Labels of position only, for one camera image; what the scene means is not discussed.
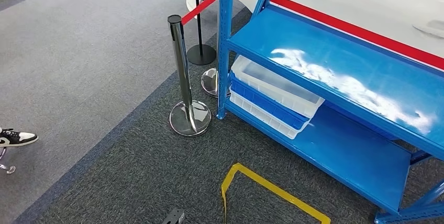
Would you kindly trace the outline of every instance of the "plastic storage bin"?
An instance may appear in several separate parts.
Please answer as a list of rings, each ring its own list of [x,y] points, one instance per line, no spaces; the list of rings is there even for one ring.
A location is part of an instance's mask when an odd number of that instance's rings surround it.
[[[286,123],[293,129],[300,130],[303,127],[303,124],[309,121],[309,118],[286,108],[254,88],[248,86],[246,83],[238,80],[232,72],[230,74],[230,79],[230,91],[240,95],[242,98],[263,109],[268,114]]]
[[[322,97],[240,55],[231,67],[236,78],[307,118],[313,118]]]
[[[271,126],[276,131],[282,133],[283,135],[287,136],[289,139],[296,138],[296,135],[301,132],[305,126],[308,124],[308,121],[304,124],[304,126],[300,130],[296,130],[293,127],[289,126],[282,120],[274,117],[264,109],[260,108],[259,106],[253,104],[252,102],[248,101],[248,99],[240,96],[235,91],[233,91],[230,87],[231,96],[230,101],[242,108],[243,110],[247,111],[249,114],[255,116],[256,118],[260,119],[265,124]]]

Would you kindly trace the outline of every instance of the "floor marking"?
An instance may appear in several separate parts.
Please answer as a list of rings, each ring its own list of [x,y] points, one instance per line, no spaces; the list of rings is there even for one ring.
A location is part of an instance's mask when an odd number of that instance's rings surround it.
[[[252,170],[246,168],[240,163],[236,163],[231,167],[230,171],[228,171],[228,174],[224,179],[224,182],[222,182],[222,185],[220,186],[222,190],[222,198],[224,199],[224,211],[225,211],[224,223],[227,223],[227,198],[225,194],[227,193],[228,187],[233,181],[233,178],[235,177],[237,171],[245,174],[247,177],[256,181],[258,184],[262,185],[266,189],[272,191],[276,195],[280,196],[281,198],[285,199],[286,201],[298,207],[300,210],[316,218],[317,220],[320,221],[321,224],[330,224],[331,220],[326,215],[314,209],[313,207],[309,206],[308,204],[304,203],[303,201],[299,200],[298,198],[294,197],[293,195],[287,193],[286,191],[280,189],[279,187],[275,186],[271,182],[262,178],[261,176],[259,176]]]

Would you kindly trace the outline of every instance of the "shelf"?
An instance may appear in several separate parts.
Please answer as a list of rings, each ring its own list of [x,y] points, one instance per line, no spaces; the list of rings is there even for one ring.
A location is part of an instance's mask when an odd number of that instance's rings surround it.
[[[390,140],[325,105],[295,140],[229,100],[226,108],[381,208],[397,214],[410,153]]]
[[[273,5],[228,48],[444,159],[442,72]]]

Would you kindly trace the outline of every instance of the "shelf post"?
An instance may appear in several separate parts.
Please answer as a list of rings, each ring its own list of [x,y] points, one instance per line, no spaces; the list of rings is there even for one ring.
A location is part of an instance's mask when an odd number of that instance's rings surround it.
[[[220,13],[217,13],[217,33],[216,33],[216,51],[219,45],[219,16]],[[219,57],[216,56],[216,67],[208,69],[204,72],[201,77],[201,85],[204,91],[210,95],[211,97],[218,97],[219,87],[218,87],[218,79],[219,79]]]
[[[425,220],[444,216],[444,201],[434,203],[434,201],[444,193],[444,180],[439,182],[423,197],[417,200],[412,206],[400,209],[399,215],[390,213],[377,213],[376,224],[400,223],[413,220]]]
[[[225,102],[228,91],[228,61],[229,49],[227,40],[231,37],[231,14],[233,9],[233,0],[219,0],[219,41],[218,51],[218,109],[217,118],[223,119],[226,114]]]

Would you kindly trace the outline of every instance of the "black and white sneaker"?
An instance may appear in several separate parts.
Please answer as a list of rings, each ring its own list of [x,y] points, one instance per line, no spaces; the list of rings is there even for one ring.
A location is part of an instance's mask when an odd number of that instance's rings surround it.
[[[36,142],[39,137],[32,133],[0,128],[0,147],[21,147]]]

